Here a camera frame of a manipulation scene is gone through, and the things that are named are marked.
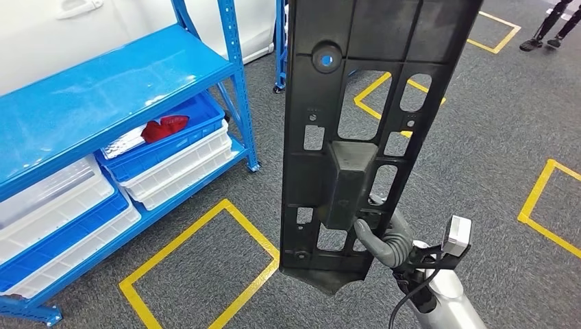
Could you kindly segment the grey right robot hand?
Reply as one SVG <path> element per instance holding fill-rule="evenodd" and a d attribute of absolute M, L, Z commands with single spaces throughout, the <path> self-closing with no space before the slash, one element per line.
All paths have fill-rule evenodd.
<path fill-rule="evenodd" d="M 399 209 L 392 214 L 391 227 L 386 229 L 382 238 L 372 233 L 363 219 L 357 219 L 354 229 L 358 240 L 383 265 L 394 269 L 406 262 L 412 251 L 413 239 L 410 227 Z"/>

